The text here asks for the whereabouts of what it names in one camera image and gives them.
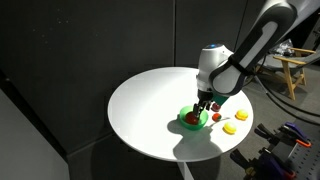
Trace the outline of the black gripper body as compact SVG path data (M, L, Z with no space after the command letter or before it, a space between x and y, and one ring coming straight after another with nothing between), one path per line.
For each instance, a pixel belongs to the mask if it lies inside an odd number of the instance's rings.
M198 109L199 110L208 110L212 103L213 94L211 92L198 91Z

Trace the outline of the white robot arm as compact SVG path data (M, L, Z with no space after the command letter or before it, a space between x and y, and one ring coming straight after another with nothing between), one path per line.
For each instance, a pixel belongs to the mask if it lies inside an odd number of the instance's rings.
M199 102L193 106L195 117L199 118L212 102L222 106L230 96L236 95L261 58L319 8L320 0L266 0L235 52L222 44L203 48L196 76Z

